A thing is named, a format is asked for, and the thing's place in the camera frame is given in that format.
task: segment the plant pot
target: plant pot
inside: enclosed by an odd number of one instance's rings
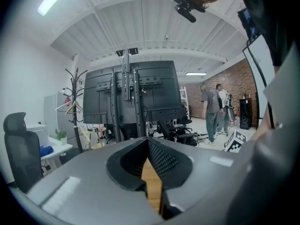
[[[67,141],[68,141],[67,137],[63,137],[63,138],[60,139],[61,145],[66,144]]]

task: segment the black coat rack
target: black coat rack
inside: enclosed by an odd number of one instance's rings
[[[81,88],[77,91],[77,82],[78,82],[78,79],[79,77],[86,73],[88,70],[85,70],[83,73],[81,73],[79,76],[78,75],[78,68],[76,69],[76,73],[75,73],[75,77],[71,74],[72,78],[71,78],[71,83],[72,83],[72,90],[67,88],[68,90],[70,90],[72,92],[71,95],[67,95],[67,94],[64,94],[65,96],[67,97],[72,97],[72,104],[74,104],[74,102],[76,101],[76,98],[81,96],[83,93],[79,94],[78,95],[78,92],[80,92],[81,90],[83,90],[84,88]],[[83,153],[83,147],[81,145],[81,142],[80,142],[80,137],[79,137],[79,131],[78,131],[78,126],[77,126],[77,122],[82,122],[82,121],[78,121],[77,120],[77,110],[76,110],[76,106],[73,107],[73,121],[70,121],[74,124],[74,131],[75,131],[75,137],[76,137],[76,142],[77,142],[77,145],[78,145],[78,149],[79,149],[79,152],[80,153]]]

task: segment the gray t-shirt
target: gray t-shirt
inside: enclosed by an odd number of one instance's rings
[[[206,113],[217,113],[220,111],[220,106],[218,102],[219,93],[216,89],[206,87],[202,90],[201,100],[207,101]]]

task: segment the black headset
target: black headset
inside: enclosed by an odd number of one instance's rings
[[[175,10],[186,19],[188,19],[191,23],[196,22],[196,18],[191,14],[193,9],[205,13],[205,9],[208,8],[206,4],[204,7],[199,7],[195,3],[188,0],[174,0],[178,4],[175,6]]]

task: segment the black loudspeaker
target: black loudspeaker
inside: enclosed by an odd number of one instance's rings
[[[252,126],[252,100],[240,99],[240,128],[249,130]]]

